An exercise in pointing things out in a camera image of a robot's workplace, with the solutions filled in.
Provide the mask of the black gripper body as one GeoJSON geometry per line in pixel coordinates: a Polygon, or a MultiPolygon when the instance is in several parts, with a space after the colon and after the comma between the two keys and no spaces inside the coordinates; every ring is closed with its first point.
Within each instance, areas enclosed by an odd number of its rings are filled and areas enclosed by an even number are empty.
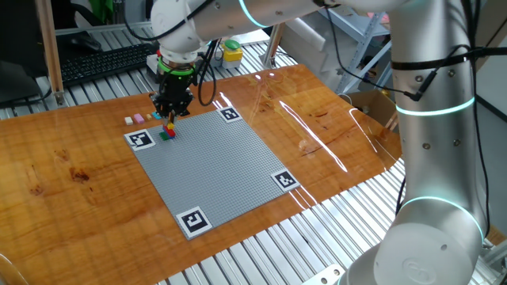
{"type": "Polygon", "coordinates": [[[188,91],[193,83],[193,74],[165,73],[159,84],[158,102],[160,104],[189,104],[193,95],[188,91]]]}

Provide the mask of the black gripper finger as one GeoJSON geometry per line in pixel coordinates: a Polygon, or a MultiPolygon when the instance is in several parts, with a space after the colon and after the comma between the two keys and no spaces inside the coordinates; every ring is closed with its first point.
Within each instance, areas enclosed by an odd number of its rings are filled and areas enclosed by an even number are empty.
{"type": "Polygon", "coordinates": [[[166,124],[173,122],[173,109],[170,107],[170,101],[167,97],[160,93],[150,94],[156,112],[164,120],[166,124]]]}
{"type": "Polygon", "coordinates": [[[185,93],[180,96],[173,103],[173,122],[180,116],[187,116],[189,114],[188,107],[193,101],[194,96],[191,93],[185,93]]]}

